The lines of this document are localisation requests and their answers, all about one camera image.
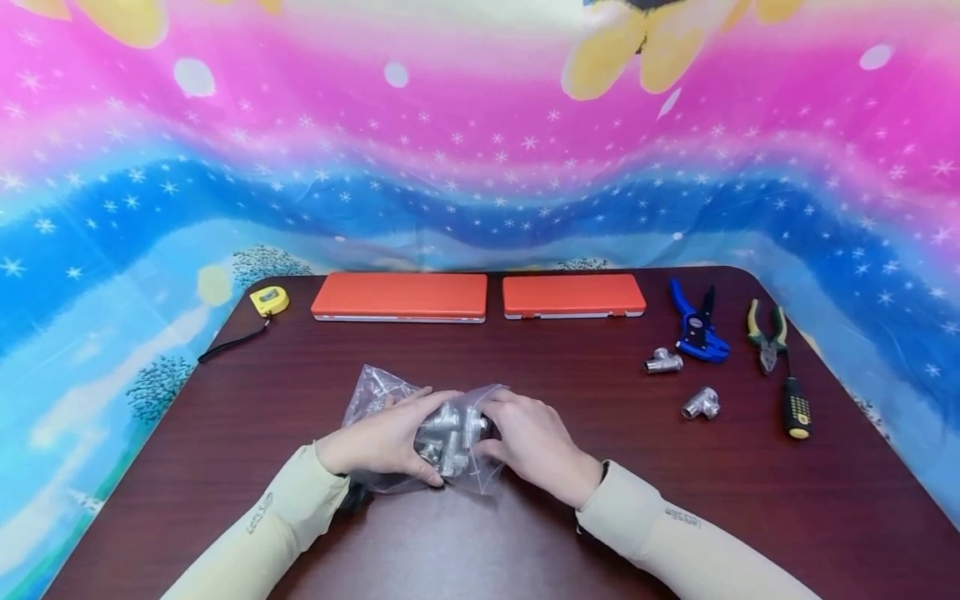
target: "blue pipe cutter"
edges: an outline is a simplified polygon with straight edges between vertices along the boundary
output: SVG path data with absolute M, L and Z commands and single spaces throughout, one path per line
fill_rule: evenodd
M 670 297 L 681 314 L 681 334 L 677 349 L 709 363 L 722 363 L 730 356 L 730 345 L 717 337 L 713 328 L 713 286 L 704 294 L 700 310 L 686 301 L 677 279 L 670 279 Z

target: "yellow-handled pliers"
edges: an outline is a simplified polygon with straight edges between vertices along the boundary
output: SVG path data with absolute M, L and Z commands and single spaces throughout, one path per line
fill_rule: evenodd
M 777 365 L 777 355 L 786 351 L 786 316 L 783 314 L 783 307 L 774 308 L 774 324 L 777 326 L 777 332 L 773 338 L 768 338 L 756 325 L 756 309 L 760 305 L 760 300 L 754 298 L 750 302 L 750 311 L 747 313 L 747 332 L 750 341 L 760 348 L 760 367 L 763 374 L 769 375 L 774 371 Z

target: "beige sleeve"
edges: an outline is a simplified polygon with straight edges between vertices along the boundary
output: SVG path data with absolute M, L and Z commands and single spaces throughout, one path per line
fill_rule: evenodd
M 656 488 L 614 462 L 577 520 L 682 600 L 818 598 L 753 548 L 666 502 Z
M 327 472 L 313 445 L 301 447 L 162 600 L 265 600 L 297 556 L 326 533 L 347 490 L 347 478 Z

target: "person's right hand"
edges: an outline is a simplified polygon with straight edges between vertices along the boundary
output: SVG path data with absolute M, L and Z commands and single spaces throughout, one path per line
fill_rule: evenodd
M 603 466 L 578 448 L 552 407 L 506 388 L 480 404 L 502 440 L 484 440 L 475 452 L 495 458 L 521 478 L 580 510 L 600 485 Z
M 404 473 L 442 486 L 440 474 L 414 451 L 414 436 L 424 419 L 462 393 L 432 392 L 426 387 L 401 400 L 387 396 L 379 413 L 317 440 L 313 446 L 320 464 L 337 475 L 355 470 Z

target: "pipe fitting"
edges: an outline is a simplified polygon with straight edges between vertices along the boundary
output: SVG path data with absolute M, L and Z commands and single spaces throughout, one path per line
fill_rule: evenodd
M 467 466 L 468 456 L 460 447 L 460 431 L 454 429 L 446 434 L 444 458 L 440 463 L 440 476 L 444 479 L 456 477 Z
M 430 464 L 430 467 L 440 467 L 440 462 L 444 456 L 443 442 L 433 439 L 417 439 L 414 441 L 414 449 L 424 461 Z
M 657 348 L 654 350 L 654 357 L 643 363 L 643 369 L 648 375 L 679 371 L 683 367 L 683 358 L 679 354 L 671 354 L 666 348 Z
M 429 432 L 445 432 L 460 428 L 460 413 L 449 403 L 442 404 L 420 425 L 420 429 Z
M 469 406 L 464 415 L 464 450 L 470 450 L 490 431 L 490 421 L 475 406 Z
M 680 413 L 687 420 L 694 420 L 698 415 L 712 420 L 720 413 L 720 396 L 713 391 L 713 388 L 704 388 L 684 404 Z

